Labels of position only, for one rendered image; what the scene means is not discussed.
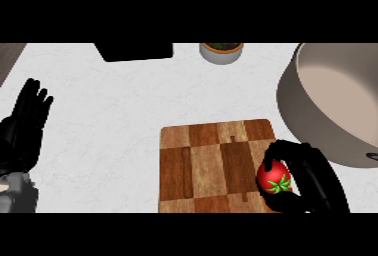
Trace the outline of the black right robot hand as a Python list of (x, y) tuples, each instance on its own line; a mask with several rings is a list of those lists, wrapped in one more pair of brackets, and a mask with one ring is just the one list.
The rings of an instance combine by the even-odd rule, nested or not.
[(329, 162), (308, 143), (276, 140), (264, 153), (265, 170), (279, 161), (290, 175), (290, 190), (277, 194), (258, 192), (273, 211), (282, 213), (348, 213), (344, 189)]

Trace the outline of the grey plant pot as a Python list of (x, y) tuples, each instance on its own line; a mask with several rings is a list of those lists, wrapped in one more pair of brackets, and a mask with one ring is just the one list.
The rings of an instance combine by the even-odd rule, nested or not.
[(230, 50), (217, 50), (208, 44), (199, 44), (199, 53), (203, 59), (215, 65), (231, 64), (240, 57), (243, 44)]

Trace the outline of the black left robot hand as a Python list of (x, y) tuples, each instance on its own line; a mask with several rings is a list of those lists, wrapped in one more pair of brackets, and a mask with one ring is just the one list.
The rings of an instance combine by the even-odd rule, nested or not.
[(11, 172), (26, 173), (37, 164), (51, 103), (47, 89), (29, 78), (11, 114), (0, 121), (0, 177)]

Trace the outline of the brown wooden panel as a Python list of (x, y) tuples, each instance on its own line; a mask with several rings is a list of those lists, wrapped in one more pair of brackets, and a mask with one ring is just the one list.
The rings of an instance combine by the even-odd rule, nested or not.
[(25, 43), (0, 43), (0, 87), (3, 86), (25, 46)]

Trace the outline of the wooden cutting board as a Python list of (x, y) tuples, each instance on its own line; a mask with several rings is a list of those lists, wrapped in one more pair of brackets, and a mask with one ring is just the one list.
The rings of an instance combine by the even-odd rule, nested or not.
[(273, 141), (265, 119), (162, 128), (158, 211), (268, 213), (255, 175)]

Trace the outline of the large beige pot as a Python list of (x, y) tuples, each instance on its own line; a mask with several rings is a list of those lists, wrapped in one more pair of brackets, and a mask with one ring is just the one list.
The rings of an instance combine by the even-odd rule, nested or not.
[(285, 125), (333, 163), (378, 168), (378, 43), (302, 43), (277, 83)]

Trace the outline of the red tomato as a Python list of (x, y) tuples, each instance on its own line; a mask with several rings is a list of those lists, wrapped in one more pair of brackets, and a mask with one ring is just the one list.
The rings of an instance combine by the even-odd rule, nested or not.
[(268, 194), (277, 194), (290, 190), (289, 171), (279, 161), (271, 162), (270, 170), (265, 170), (265, 164), (261, 164), (257, 171), (257, 183)]

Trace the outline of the black flat appliance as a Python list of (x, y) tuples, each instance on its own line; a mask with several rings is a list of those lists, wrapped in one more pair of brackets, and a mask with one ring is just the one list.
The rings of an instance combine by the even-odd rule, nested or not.
[(96, 43), (106, 62), (165, 59), (172, 57), (171, 43)]

